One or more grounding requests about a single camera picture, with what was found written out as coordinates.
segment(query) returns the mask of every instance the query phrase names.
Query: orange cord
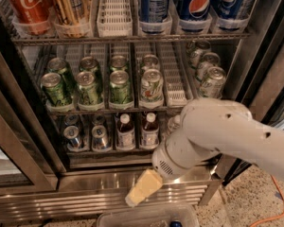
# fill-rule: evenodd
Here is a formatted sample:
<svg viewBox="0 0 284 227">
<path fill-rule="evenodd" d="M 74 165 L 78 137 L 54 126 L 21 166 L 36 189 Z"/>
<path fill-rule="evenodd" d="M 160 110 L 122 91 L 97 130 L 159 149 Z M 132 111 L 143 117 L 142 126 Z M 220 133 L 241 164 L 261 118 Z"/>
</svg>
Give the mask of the orange cord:
<svg viewBox="0 0 284 227">
<path fill-rule="evenodd" d="M 280 187 L 278 186 L 276 180 L 275 180 L 275 177 L 274 176 L 271 176 L 272 177 L 272 180 L 274 181 L 274 184 L 275 184 L 275 187 L 276 189 L 278 190 L 279 194 L 281 195 L 281 198 L 283 200 L 283 204 L 284 204 L 284 194 L 283 192 L 281 191 Z M 260 223 L 264 223 L 264 222 L 268 222 L 268 221 L 273 221 L 273 220 L 276 220 L 276 219 L 280 219 L 280 218 L 283 218 L 284 217 L 284 211 L 281 215 L 279 216 L 274 216 L 274 217 L 270 217 L 270 218 L 265 218 L 265 219 L 262 219 L 262 220 L 259 220 L 257 222 L 254 222 L 252 225 L 250 225 L 250 227 L 255 227 L 257 225 L 259 225 Z"/>
</svg>

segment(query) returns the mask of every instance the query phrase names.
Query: bottle cap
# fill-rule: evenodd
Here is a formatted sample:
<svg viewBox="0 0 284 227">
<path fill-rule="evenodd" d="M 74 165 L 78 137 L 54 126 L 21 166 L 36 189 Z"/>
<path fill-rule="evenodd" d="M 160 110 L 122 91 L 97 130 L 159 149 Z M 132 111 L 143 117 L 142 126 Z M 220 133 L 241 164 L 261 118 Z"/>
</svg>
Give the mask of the bottle cap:
<svg viewBox="0 0 284 227">
<path fill-rule="evenodd" d="M 130 116 L 126 113 L 123 113 L 120 117 L 120 121 L 122 124 L 128 124 L 130 122 Z"/>
<path fill-rule="evenodd" d="M 155 114 L 154 113 L 148 113 L 147 115 L 146 115 L 146 120 L 148 120 L 149 122 L 154 122 L 154 120 L 155 120 Z"/>
<path fill-rule="evenodd" d="M 179 114 L 177 114 L 173 117 L 173 122 L 177 125 L 180 125 L 180 120 L 181 120 L 181 118 L 180 118 Z"/>
</svg>

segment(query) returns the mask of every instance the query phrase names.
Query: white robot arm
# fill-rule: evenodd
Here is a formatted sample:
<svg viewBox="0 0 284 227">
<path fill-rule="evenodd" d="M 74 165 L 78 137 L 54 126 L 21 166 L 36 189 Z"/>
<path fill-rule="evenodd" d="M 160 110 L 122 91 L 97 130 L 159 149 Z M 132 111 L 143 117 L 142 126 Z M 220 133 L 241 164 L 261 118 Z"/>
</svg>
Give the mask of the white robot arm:
<svg viewBox="0 0 284 227">
<path fill-rule="evenodd" d="M 219 153 L 257 165 L 284 181 L 284 131 L 265 126 L 243 105 L 214 98 L 189 102 L 181 127 L 152 155 L 152 164 L 166 179 L 176 179 Z"/>
</svg>

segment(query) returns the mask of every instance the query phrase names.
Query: floor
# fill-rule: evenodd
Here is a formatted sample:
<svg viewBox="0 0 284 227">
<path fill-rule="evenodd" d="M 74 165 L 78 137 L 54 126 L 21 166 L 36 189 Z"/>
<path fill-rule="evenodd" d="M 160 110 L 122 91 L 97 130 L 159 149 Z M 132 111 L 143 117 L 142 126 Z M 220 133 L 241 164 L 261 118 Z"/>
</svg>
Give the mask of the floor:
<svg viewBox="0 0 284 227">
<path fill-rule="evenodd" d="M 284 193 L 284 183 L 278 181 Z M 207 206 L 195 207 L 201 227 L 248 227 L 254 221 L 279 215 L 283 202 L 269 174 L 255 166 L 221 187 Z M 57 219 L 49 222 L 2 224 L 1 227 L 96 227 L 95 217 Z M 284 218 L 258 227 L 284 227 Z"/>
</svg>

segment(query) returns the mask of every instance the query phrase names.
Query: red can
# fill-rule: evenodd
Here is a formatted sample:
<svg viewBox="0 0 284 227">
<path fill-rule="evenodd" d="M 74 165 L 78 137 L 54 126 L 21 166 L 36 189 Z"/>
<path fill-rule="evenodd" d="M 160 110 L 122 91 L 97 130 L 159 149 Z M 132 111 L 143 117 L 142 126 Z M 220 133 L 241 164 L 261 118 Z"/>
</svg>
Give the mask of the red can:
<svg viewBox="0 0 284 227">
<path fill-rule="evenodd" d="M 45 22 L 48 19 L 48 4 L 45 0 L 9 0 L 15 15 L 22 24 L 35 24 Z M 36 31 L 31 27 L 31 34 L 44 34 L 48 30 L 44 23 L 44 29 Z"/>
</svg>

